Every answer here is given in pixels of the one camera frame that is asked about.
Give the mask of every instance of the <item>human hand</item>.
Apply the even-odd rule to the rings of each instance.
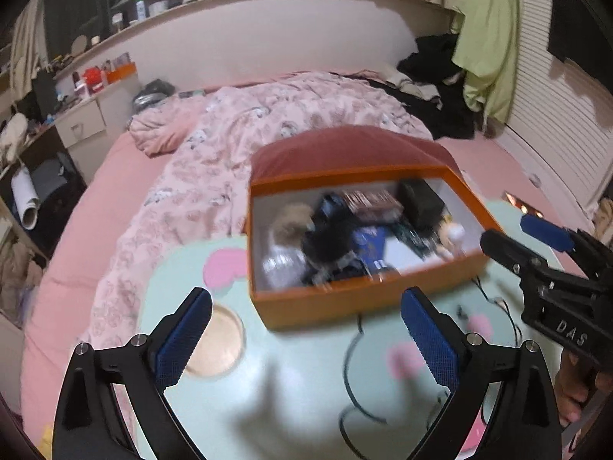
[[[588,398],[587,385],[583,382],[585,376],[577,368],[579,357],[567,350],[562,351],[560,371],[554,382],[554,393],[558,405],[560,424],[566,427],[581,417],[581,405]],[[596,377],[596,388],[605,394],[613,391],[613,375],[600,372]]]

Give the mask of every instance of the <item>red object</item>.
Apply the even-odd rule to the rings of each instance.
[[[99,67],[90,67],[85,70],[82,77],[91,93],[93,87],[102,82],[102,71]]]

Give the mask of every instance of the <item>open storage box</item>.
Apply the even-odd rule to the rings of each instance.
[[[394,242],[388,238],[384,259],[398,273],[389,273],[381,279],[363,276],[323,286],[270,289],[262,261],[269,253],[269,230],[279,209],[293,202],[315,206],[321,195],[332,191],[387,189],[394,194],[398,182],[406,178],[425,179],[445,202],[454,221],[464,226],[464,255],[447,261],[434,256],[424,261],[397,239]],[[252,182],[249,189],[249,294],[269,329],[317,324],[399,306],[402,292],[409,287],[418,286],[432,294],[480,274],[488,258],[480,249],[479,239],[490,228],[500,230],[481,201],[446,166],[390,166],[259,180]]]

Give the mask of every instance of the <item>mint green table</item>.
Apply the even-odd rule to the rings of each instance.
[[[502,201],[491,202],[488,208],[508,234],[560,268],[547,246],[520,230],[519,210]],[[198,242],[174,251],[149,282],[140,331],[150,333],[164,315],[174,312],[194,286],[202,285],[203,264],[211,253],[228,247],[246,248],[246,239]],[[523,325],[518,279],[490,264],[482,285],[490,298],[507,300],[524,338],[541,345],[549,371],[555,373],[560,348]],[[269,332],[249,299],[246,279],[235,281],[213,299],[234,311],[244,324],[246,347],[240,362],[217,378],[184,373],[179,384],[166,391],[168,402],[204,456],[208,460],[354,460],[338,422],[351,405],[343,383],[343,360],[358,333],[357,321]],[[437,295],[434,304],[460,327],[465,322],[458,319],[458,306],[469,315],[485,315],[493,327],[490,343],[514,344],[512,325],[504,312],[487,303],[473,284]],[[348,412],[347,436],[370,460],[405,460],[424,435],[428,418],[436,415],[445,388],[434,382],[427,367],[416,370],[412,378],[399,378],[390,371],[390,352],[411,343],[400,310],[365,315],[362,325],[364,336],[347,366],[347,379],[361,406],[386,424],[358,411]],[[140,429],[137,444],[143,458],[154,459]]]

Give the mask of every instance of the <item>orange box on drawer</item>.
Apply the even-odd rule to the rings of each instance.
[[[318,196],[328,191],[370,187],[391,189],[405,178],[424,178],[431,187],[436,187],[435,190],[445,201],[454,219],[457,215],[464,216],[466,223],[462,224],[467,227],[467,236],[472,230],[472,246],[464,256],[451,261],[419,265],[400,274],[390,273],[381,281],[366,276],[334,281],[325,286],[293,287],[284,291],[258,290],[257,278],[262,278],[262,244],[267,241],[266,227],[262,222],[274,219],[274,216],[269,215],[276,213],[284,203],[310,199],[314,205]],[[433,294],[455,287],[480,274],[488,258],[481,252],[478,243],[480,233],[489,228],[500,230],[481,201],[446,166],[389,166],[259,180],[249,188],[246,227],[249,294],[262,321],[269,329],[318,324],[357,313],[397,307],[400,305],[402,292],[408,287],[418,286],[426,294]]]

